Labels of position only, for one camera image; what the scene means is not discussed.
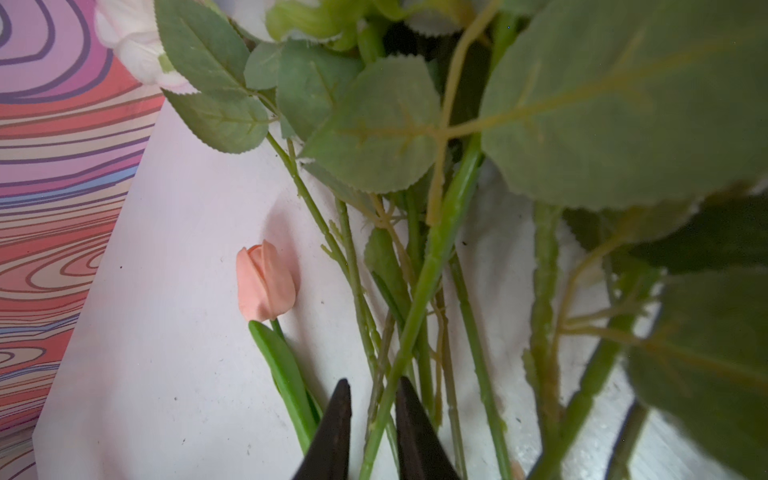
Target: tulip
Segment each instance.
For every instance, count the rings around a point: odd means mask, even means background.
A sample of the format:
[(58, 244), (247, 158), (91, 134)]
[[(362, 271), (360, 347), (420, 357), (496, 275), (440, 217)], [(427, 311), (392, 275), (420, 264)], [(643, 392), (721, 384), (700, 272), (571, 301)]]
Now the tulip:
[(169, 63), (161, 64), (165, 50), (157, 33), (154, 0), (97, 0), (96, 36), (141, 83), (159, 85), (177, 93), (193, 88)]
[(275, 319), (293, 308), (296, 285), (277, 248), (266, 240), (237, 253), (237, 302), (246, 320)]

